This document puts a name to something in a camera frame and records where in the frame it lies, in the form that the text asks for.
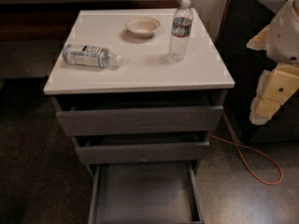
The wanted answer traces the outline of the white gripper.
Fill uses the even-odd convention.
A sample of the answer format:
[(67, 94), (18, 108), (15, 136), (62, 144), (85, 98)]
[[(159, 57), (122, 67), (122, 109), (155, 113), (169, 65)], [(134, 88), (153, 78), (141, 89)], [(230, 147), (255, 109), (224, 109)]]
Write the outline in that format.
[(250, 122), (264, 125), (299, 90), (299, 0), (288, 0), (247, 48), (266, 50), (279, 63), (272, 71), (263, 70), (250, 105)]

